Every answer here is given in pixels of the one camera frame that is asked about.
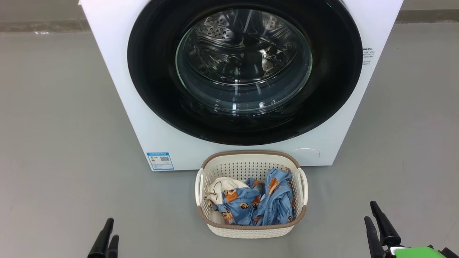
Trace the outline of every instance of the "laundry basket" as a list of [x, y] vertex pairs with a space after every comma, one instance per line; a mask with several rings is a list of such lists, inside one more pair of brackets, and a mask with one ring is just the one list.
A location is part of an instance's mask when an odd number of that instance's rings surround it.
[[[295, 218], [287, 224], [267, 226], [241, 226], [219, 223], [213, 210], [204, 202], [207, 187], [219, 177], [231, 177], [245, 181], [248, 178], [265, 181], [266, 173], [272, 168], [290, 168], [292, 191], [295, 199]], [[269, 238], [283, 236], [303, 218], [308, 202], [308, 182], [298, 162], [288, 154], [277, 151], [227, 151], [214, 154], [202, 164], [196, 176], [196, 205], [202, 219], [210, 230], [219, 236], [233, 238]]]

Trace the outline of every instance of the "basket rim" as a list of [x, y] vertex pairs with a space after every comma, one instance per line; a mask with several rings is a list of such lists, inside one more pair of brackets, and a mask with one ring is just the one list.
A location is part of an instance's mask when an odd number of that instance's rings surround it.
[[[264, 154], [264, 155], [276, 155], [276, 156], [282, 156], [288, 158], [290, 161], [293, 162], [293, 164], [296, 166], [296, 168], [301, 168], [300, 164], [296, 159], [287, 153], [283, 153], [280, 151], [266, 151], [266, 150], [245, 150], [245, 151], [224, 151], [224, 152], [219, 152], [215, 153], [211, 156], [209, 156], [204, 163], [202, 164], [201, 168], [205, 169], [207, 164], [214, 158], [216, 157], [221, 157], [221, 156], [231, 156], [231, 155], [241, 155], [241, 154]], [[209, 220], [205, 215], [204, 212], [202, 211], [202, 207], [199, 205], [198, 206], [198, 213], [201, 216], [201, 218], [210, 226], [216, 227], [216, 228], [221, 228], [221, 229], [230, 229], [230, 230], [275, 230], [275, 229], [283, 229], [283, 228], [289, 228], [295, 226], [298, 222], [300, 222], [304, 214], [306, 213], [306, 205], [303, 206], [301, 209], [300, 215], [298, 218], [294, 219], [292, 222], [289, 222], [287, 224], [278, 224], [278, 225], [266, 225], [266, 226], [241, 226], [241, 225], [226, 225], [226, 224], [218, 224], [215, 223], [211, 220]]]
[[286, 157], [286, 158], [290, 159], [293, 162], [293, 164], [295, 164], [296, 168], [300, 168], [301, 167], [300, 163], [298, 163], [298, 161], [294, 157], [288, 155], [287, 153], [283, 153], [283, 152], [280, 152], [280, 151], [245, 150], [245, 151], [224, 151], [224, 152], [218, 152], [218, 153], [212, 154], [211, 156], [209, 156], [204, 161], [204, 163], [202, 163], [201, 168], [205, 169], [207, 164], [211, 160], [216, 158], [216, 157], [231, 156], [231, 155], [241, 155], [241, 154], [264, 154], [264, 155], [282, 156], [282, 157]]
[[241, 226], [241, 225], [226, 225], [226, 224], [218, 224], [211, 220], [209, 220], [202, 211], [201, 206], [198, 206], [198, 213], [201, 218], [212, 227], [221, 228], [221, 229], [229, 229], [229, 230], [276, 230], [276, 229], [283, 229], [283, 228], [290, 228], [298, 224], [304, 217], [306, 213], [306, 205], [303, 206], [301, 209], [301, 213], [298, 218], [294, 219], [292, 222], [287, 224], [277, 224], [277, 225], [266, 225], [266, 226]]

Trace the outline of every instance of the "clothing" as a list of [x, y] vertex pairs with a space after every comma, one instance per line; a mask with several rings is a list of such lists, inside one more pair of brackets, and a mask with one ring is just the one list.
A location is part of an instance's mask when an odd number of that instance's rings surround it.
[[248, 188], [248, 186], [242, 181], [229, 177], [217, 178], [207, 188], [207, 191], [204, 194], [204, 201], [211, 207], [212, 204], [222, 204], [223, 199], [221, 197], [221, 192], [224, 190], [232, 190], [234, 188]]
[[289, 170], [272, 168], [266, 175], [266, 183], [249, 178], [244, 187], [221, 191], [222, 203], [213, 203], [213, 208], [229, 225], [289, 223], [293, 220], [290, 179]]
[[256, 225], [286, 224], [293, 221], [291, 172], [272, 168], [266, 175], [265, 192], [252, 217]]

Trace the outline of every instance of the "washing machine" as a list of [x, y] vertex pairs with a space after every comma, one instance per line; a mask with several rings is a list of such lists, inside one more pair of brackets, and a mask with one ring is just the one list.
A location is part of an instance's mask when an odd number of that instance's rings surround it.
[[153, 171], [331, 165], [403, 0], [81, 0]]

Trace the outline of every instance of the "basket handle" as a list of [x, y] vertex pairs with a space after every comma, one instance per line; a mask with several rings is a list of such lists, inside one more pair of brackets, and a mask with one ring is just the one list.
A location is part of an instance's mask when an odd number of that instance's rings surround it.
[[306, 179], [306, 174], [301, 168], [298, 168], [300, 171], [301, 183], [303, 184], [303, 206], [306, 206], [308, 203], [309, 191], [308, 191], [308, 180]]
[[200, 196], [200, 194], [201, 194], [201, 192], [202, 192], [202, 190], [201, 190], [201, 187], [202, 187], [201, 182], [202, 182], [202, 171], [203, 171], [203, 170], [204, 170], [204, 169], [201, 168], [201, 169], [198, 171], [198, 174], [196, 175], [196, 182], [195, 182], [195, 198], [196, 198], [196, 205], [197, 205], [197, 206], [200, 206], [200, 205], [201, 205], [201, 200], [200, 200], [199, 196]]

